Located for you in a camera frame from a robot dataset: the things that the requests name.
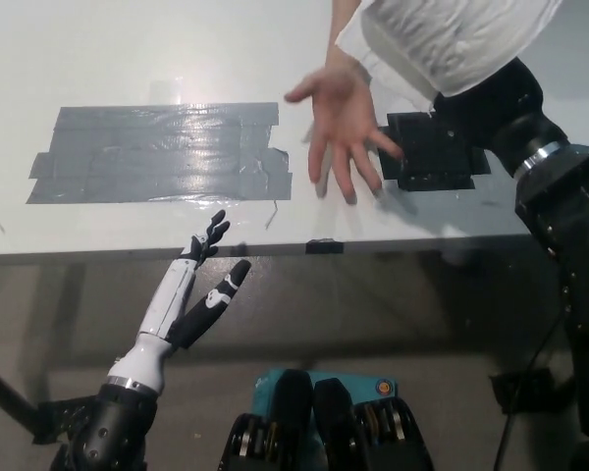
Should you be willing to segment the bare person hand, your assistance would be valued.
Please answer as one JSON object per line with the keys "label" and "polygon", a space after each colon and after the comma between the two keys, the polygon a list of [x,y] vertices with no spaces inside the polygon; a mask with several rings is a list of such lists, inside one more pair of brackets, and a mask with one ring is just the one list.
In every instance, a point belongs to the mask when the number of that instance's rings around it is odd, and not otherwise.
{"label": "bare person hand", "polygon": [[357,169],[372,193],[382,181],[368,157],[370,146],[401,159],[401,148],[378,128],[368,77],[360,64],[335,45],[328,48],[325,65],[285,94],[288,103],[311,101],[313,124],[308,147],[308,176],[321,182],[325,155],[347,204],[356,203],[350,170]]}

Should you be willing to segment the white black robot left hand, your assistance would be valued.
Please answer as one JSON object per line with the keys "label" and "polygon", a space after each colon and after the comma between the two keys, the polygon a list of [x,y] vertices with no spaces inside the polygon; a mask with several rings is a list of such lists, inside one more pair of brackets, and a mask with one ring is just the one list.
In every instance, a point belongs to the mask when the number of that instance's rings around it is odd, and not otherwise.
{"label": "white black robot left hand", "polygon": [[238,262],[192,308],[187,303],[199,268],[217,253],[217,243],[229,227],[226,212],[217,212],[205,233],[194,235],[171,262],[146,309],[134,346],[109,370],[109,385],[159,396],[165,386],[166,359],[192,346],[225,312],[250,269],[246,260]]}

